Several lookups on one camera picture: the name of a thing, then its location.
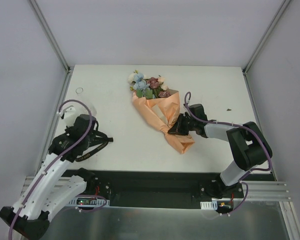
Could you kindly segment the left aluminium frame post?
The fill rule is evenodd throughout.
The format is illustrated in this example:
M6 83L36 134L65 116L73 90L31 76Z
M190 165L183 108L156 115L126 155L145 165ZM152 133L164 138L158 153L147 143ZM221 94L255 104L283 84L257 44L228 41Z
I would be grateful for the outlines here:
M71 67L69 66L64 54L62 53L62 50L38 4L38 2L36 0L28 0L27 1L29 6L31 7L35 17L37 18L52 50L54 51L58 61L60 62L60 64L62 65L63 69L65 70L65 72L68 74L71 70Z

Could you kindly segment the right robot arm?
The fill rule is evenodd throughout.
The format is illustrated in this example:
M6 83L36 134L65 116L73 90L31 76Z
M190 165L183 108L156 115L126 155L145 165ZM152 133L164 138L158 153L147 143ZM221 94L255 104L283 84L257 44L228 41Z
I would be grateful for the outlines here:
M233 161L204 188L205 193L213 198L227 197L248 173L273 156L270 145L255 122L239 125L209 121L200 103L189 106L187 112L180 114L168 133L186 136L191 131L206 139L228 142L231 149Z

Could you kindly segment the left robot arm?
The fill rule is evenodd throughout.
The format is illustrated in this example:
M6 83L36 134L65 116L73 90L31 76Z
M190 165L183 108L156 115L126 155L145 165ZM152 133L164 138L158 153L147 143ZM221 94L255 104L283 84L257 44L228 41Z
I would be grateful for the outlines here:
M13 206L4 206L0 210L0 218L9 226L9 239L13 231L30 240L40 239L54 217L74 197L96 193L96 176L85 168L75 171L57 191L53 189L68 166L83 157L84 151L93 145L97 128L95 117L81 114L73 126L53 139L43 165L29 187Z

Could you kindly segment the front aluminium rail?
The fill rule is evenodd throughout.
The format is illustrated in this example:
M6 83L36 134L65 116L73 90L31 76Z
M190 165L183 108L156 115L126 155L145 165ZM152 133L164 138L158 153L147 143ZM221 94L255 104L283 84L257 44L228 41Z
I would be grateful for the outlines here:
M94 190L110 207L199 209L204 202L290 202L286 183L251 174L245 184L222 186L216 173L96 171Z

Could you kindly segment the black ribbon gold lettering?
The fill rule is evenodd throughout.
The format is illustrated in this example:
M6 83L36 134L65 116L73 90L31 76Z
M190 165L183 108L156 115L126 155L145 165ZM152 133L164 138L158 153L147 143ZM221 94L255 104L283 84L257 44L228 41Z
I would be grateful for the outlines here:
M89 159L90 157L92 157L93 155L97 154L98 152L100 152L102 149L104 149L109 143L113 143L114 139L112 137L108 137L105 133L101 132L98 130L97 135L99 136L99 142L97 143L97 145L93 146L95 147L94 149L92 149L91 151L83 154L80 157L77 157L75 159L76 162L83 162L87 159Z

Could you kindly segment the clear glass vase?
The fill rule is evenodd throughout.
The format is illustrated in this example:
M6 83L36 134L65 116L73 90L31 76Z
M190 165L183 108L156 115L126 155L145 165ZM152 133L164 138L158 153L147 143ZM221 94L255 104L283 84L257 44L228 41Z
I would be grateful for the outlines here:
M82 87L78 87L75 90L75 93L77 96L77 100L79 100L80 102L85 104L88 107L88 109L90 110L91 115L93 117L96 117L97 110L96 110L95 106L93 105L92 101L90 100L89 96L85 92L85 90Z

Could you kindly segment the right aluminium frame post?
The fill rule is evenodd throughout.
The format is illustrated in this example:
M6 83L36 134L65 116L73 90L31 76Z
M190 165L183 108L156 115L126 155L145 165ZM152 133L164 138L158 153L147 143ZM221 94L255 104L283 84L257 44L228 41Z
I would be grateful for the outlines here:
M263 33L262 37L260 38L258 44L256 45L251 57L249 58L247 64L242 69L242 73L244 76L248 74L250 69L252 68L254 62L257 60L258 56L260 55L262 49L266 45L267 41L271 37L271 34L277 27L278 23L282 19L283 15L287 11L288 7L292 3L292 0L283 0L277 9L276 13L274 14L273 18L271 19L269 25L267 26L265 32Z

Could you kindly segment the aluminium frame post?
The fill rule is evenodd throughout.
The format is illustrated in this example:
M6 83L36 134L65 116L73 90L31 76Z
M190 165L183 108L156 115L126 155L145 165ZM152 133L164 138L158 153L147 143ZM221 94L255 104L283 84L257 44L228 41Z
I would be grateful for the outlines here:
M250 69L252 68L254 62L257 60L258 56L260 55L262 49L266 45L267 41L271 37L271 34L277 27L278 23L282 19L283 15L287 11L288 7L292 3L292 0L283 0L277 9L276 13L274 14L273 18L271 19L269 25L267 26L265 32L263 33L262 37L260 38L258 44L256 45L251 57L249 58L247 64L242 69L242 73L244 76L248 74Z
M38 2L36 0L28 0L27 1L29 6L31 7L35 17L37 18L52 50L54 51L58 61L60 62L60 64L62 65L63 69L65 70L65 72L68 74L71 70L71 67L69 66L64 54L62 53L62 50L38 4Z

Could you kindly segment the orange wrapping paper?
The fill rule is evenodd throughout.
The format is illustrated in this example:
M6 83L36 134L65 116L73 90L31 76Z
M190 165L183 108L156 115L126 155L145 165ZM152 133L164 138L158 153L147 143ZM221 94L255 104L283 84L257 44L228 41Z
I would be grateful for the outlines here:
M168 131L177 122L180 114L180 95L177 90L170 89L171 96L165 98L146 99L132 95L132 104L148 125L164 134L166 141L178 153L184 154L194 143L191 135L173 135Z

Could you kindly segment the artificial flower bunch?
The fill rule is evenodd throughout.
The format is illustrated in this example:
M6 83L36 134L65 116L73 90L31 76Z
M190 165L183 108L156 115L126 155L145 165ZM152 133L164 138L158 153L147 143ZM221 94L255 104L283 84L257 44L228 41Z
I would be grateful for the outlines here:
M169 87L165 84L165 78L160 75L146 77L143 73L135 70L128 76L127 82L130 91L138 98L152 100L168 98L172 95Z

